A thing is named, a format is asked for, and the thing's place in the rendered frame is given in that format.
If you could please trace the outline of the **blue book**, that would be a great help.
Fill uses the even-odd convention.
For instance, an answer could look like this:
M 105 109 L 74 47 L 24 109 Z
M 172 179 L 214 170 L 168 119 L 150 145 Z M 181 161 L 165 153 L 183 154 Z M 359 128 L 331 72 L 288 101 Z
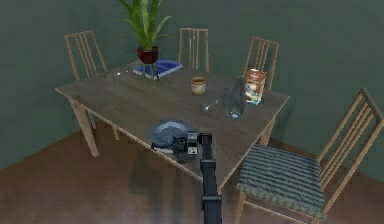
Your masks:
M 177 70 L 180 70 L 183 65 L 179 62 L 158 59 L 154 64 L 151 65 L 139 65 L 132 69 L 137 75 L 145 75 L 146 78 L 157 80 L 166 75 L 169 75 Z

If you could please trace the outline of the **wooden chair striped cushion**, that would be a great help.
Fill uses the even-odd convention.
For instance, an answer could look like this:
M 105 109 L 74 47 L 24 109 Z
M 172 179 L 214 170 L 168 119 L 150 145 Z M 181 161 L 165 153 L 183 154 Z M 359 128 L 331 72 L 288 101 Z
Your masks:
M 374 122 L 375 126 L 361 146 L 359 154 L 331 196 L 326 198 L 325 188 L 370 122 Z M 336 131 L 316 158 L 262 145 L 253 146 L 243 160 L 236 185 L 239 199 L 234 224 L 240 224 L 245 205 L 259 207 L 250 203 L 248 197 L 288 209 L 310 219 L 304 222 L 287 215 L 281 216 L 296 224 L 320 224 L 326 219 L 327 213 L 382 129 L 384 113 L 378 108 L 368 90 L 361 88 Z

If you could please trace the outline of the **blue grey plate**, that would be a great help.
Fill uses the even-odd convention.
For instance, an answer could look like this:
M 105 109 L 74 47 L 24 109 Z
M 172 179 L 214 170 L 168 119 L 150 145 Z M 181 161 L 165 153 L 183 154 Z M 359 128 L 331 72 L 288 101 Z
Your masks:
M 186 137 L 193 128 L 181 120 L 166 120 L 153 127 L 147 137 L 152 143 L 171 145 L 174 137 Z M 172 150 L 155 150 L 158 152 L 172 154 Z

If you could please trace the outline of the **green plant red pot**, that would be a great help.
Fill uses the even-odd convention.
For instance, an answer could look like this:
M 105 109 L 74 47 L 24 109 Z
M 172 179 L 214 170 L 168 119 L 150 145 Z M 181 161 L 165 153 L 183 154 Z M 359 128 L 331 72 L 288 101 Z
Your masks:
M 156 19 L 163 0 L 132 0 L 131 3 L 125 0 L 117 0 L 126 10 L 127 18 L 121 22 L 129 24 L 136 33 L 139 47 L 137 54 L 142 62 L 141 76 L 145 77 L 146 67 L 150 69 L 151 81 L 159 79 L 156 69 L 156 62 L 159 57 L 159 48 L 155 41 L 159 37 L 167 37 L 161 32 L 163 26 L 169 21 L 170 16 L 165 16 L 158 24 Z

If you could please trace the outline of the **grey glass bottle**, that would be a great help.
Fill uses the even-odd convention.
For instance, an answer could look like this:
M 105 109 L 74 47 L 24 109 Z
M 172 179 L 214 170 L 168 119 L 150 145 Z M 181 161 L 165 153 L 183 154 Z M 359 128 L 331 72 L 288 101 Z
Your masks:
M 246 109 L 246 98 L 244 79 L 238 76 L 233 87 L 224 89 L 223 104 L 228 118 L 239 120 L 243 117 Z

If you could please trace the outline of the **tan ceramic cup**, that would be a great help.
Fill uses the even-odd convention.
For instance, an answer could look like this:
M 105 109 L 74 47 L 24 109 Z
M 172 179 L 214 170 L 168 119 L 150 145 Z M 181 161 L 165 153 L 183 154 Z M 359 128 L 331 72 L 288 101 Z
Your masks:
M 191 79 L 191 90 L 195 95 L 204 94 L 206 91 L 206 79 L 204 77 L 193 77 Z

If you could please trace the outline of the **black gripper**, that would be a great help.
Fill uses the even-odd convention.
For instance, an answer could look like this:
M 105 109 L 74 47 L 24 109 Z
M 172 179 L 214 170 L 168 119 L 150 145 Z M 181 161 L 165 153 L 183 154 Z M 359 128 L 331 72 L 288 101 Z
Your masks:
M 152 143 L 151 148 L 155 150 L 172 150 L 179 163 L 187 162 L 187 138 L 174 137 L 171 145 Z

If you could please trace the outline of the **wooden slat chair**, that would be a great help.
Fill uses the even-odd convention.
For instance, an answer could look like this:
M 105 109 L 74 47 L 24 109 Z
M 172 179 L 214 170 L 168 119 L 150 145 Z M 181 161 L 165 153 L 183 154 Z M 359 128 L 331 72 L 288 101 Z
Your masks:
M 209 30 L 204 28 L 180 28 L 177 61 L 186 60 L 189 67 L 210 72 Z
M 242 71 L 243 75 L 246 75 L 247 71 L 251 68 L 266 72 L 266 89 L 271 90 L 278 53 L 278 42 L 252 36 Z
M 108 70 L 93 30 L 66 34 L 64 41 L 76 81 L 80 81 L 81 77 L 72 43 L 76 44 L 76 49 L 87 77 L 99 75 L 101 72 Z

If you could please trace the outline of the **wooden dining table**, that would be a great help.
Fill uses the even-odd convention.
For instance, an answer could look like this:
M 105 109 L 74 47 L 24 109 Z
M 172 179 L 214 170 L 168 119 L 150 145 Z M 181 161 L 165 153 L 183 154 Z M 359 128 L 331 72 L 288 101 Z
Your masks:
M 146 148 L 151 147 L 147 137 L 150 129 L 162 121 L 181 120 L 213 136 L 218 190 L 224 187 L 255 143 L 268 143 L 274 120 L 289 99 L 284 93 L 266 90 L 261 104 L 247 106 L 243 117 L 233 120 L 227 117 L 222 104 L 224 89 L 233 86 L 233 79 L 183 68 L 152 82 L 132 72 L 136 65 L 131 63 L 56 89 L 70 101 L 90 152 L 98 155 L 86 116 L 88 111 Z M 114 76 L 124 70 L 129 73 Z M 206 79 L 204 94 L 192 93 L 193 77 Z M 208 112 L 200 111 L 201 104 L 216 99 L 220 102 Z

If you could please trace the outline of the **silver spoon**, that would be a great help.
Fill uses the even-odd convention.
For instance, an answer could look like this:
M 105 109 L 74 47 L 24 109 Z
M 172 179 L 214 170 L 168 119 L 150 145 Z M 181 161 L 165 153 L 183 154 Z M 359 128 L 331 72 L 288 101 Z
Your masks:
M 211 103 L 208 104 L 201 104 L 200 111 L 202 112 L 208 112 L 214 105 L 218 104 L 220 102 L 219 99 L 214 100 Z

